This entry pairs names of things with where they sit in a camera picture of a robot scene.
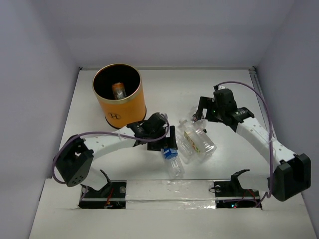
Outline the dark blue label bottle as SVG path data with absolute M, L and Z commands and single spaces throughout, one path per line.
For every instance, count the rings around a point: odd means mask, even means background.
M 201 129 L 202 131 L 204 131 L 205 133 L 207 133 L 207 130 L 206 130 L 206 120 L 204 118 L 201 118 L 201 119 L 196 119 L 195 118 L 195 113 L 197 112 L 197 106 L 193 106 L 191 109 L 190 109 L 190 112 L 189 112 L 189 119 L 190 119 L 190 122 L 198 129 Z

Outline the aluminium rail right edge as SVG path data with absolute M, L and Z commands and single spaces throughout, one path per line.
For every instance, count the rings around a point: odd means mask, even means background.
M 272 133 L 273 133 L 273 137 L 276 137 L 273 125 L 271 125 L 271 127 L 269 127 L 269 121 L 268 121 L 268 114 L 267 114 L 267 107 L 265 107 L 263 100 L 264 100 L 264 96 L 260 87 L 260 83 L 259 83 L 259 79 L 257 76 L 257 72 L 256 72 L 256 68 L 255 67 L 251 67 L 249 70 L 249 75 L 252 81 L 252 85 L 253 88 L 257 91 L 257 93 L 262 97 L 262 99 L 260 99 L 259 96 L 257 96 L 257 100 L 258 100 L 258 104 L 261 110 L 261 115 L 263 118 L 263 122 L 264 125 L 266 127 L 266 130 L 269 131 L 269 129 L 271 129 Z

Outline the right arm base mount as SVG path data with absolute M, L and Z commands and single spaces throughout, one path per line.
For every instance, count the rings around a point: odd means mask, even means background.
M 217 209 L 237 209 L 254 208 L 258 205 L 261 208 L 259 191 L 252 189 L 243 189 L 238 177 L 248 172 L 249 169 L 243 169 L 235 172 L 230 179 L 225 181 L 214 181 L 212 187 L 208 190 L 216 197 L 215 203 Z

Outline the blue label water bottle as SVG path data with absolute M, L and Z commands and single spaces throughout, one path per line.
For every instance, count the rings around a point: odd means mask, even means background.
M 164 148 L 161 150 L 161 153 L 170 178 L 182 179 L 184 176 L 184 168 L 178 151 L 172 148 Z

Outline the clear unlabeled plastic bottle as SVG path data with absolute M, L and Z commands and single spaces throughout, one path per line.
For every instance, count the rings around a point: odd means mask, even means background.
M 192 149 L 190 143 L 183 137 L 177 136 L 176 143 L 179 152 L 183 155 L 183 161 L 185 164 L 189 164 L 194 159 L 194 150 Z

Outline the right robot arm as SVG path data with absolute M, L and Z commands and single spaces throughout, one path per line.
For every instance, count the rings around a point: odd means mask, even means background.
M 242 169 L 231 176 L 229 189 L 241 195 L 247 189 L 268 192 L 283 202 L 311 186 L 311 160 L 283 146 L 269 133 L 246 107 L 239 108 L 233 92 L 216 87 L 213 97 L 200 97 L 194 120 L 220 122 L 243 137 L 270 166 L 268 176 L 244 176 Z

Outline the aluminium rail back edge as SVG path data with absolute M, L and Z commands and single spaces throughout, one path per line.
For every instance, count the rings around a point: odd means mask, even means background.
M 256 68 L 252 67 L 222 67 L 222 66 L 139 66 L 135 67 L 137 70 L 252 70 Z

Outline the orange cylindrical bin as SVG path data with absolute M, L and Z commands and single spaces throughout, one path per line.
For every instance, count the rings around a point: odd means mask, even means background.
M 115 99 L 112 86 L 121 83 L 126 97 Z M 147 114 L 140 73 L 127 64 L 111 64 L 101 68 L 92 81 L 93 92 L 107 123 L 120 129 L 141 121 Z

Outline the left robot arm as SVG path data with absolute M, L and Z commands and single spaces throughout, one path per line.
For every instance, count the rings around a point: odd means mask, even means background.
M 59 184 L 74 187 L 86 180 L 94 160 L 144 144 L 149 151 L 178 149 L 175 127 L 169 124 L 166 114 L 154 113 L 147 120 L 116 131 L 89 131 L 71 136 L 53 158 L 52 178 Z

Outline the aluminium rail edge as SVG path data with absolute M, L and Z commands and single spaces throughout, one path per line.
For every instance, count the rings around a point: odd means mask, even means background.
M 259 79 L 257 76 L 257 72 L 256 72 L 256 68 L 255 67 L 251 67 L 249 70 L 249 75 L 252 81 L 252 85 L 253 88 L 257 91 L 257 93 L 262 97 L 262 99 L 260 99 L 259 96 L 257 96 L 257 100 L 258 100 L 258 104 L 261 110 L 261 115 L 263 118 L 263 122 L 264 125 L 266 127 L 266 130 L 269 131 L 269 129 L 271 129 L 272 133 L 273 133 L 273 137 L 276 137 L 273 125 L 271 125 L 271 127 L 269 127 L 269 121 L 268 121 L 268 114 L 267 114 L 267 107 L 265 107 L 263 100 L 264 100 L 264 96 L 260 87 L 260 83 L 259 83 Z
M 252 67 L 222 67 L 222 66 L 139 66 L 135 67 L 137 70 L 252 70 L 256 68 Z

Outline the orange plastic bottle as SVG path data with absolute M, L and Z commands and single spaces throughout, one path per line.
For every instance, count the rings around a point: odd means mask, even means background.
M 121 100 L 127 97 L 125 86 L 121 82 L 112 85 L 113 96 L 115 100 Z

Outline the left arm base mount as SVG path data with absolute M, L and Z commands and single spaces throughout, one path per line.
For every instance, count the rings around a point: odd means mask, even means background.
M 81 209 L 125 209 L 126 181 L 112 181 L 105 171 L 100 170 L 107 183 L 99 190 L 81 184 L 82 194 L 78 207 Z

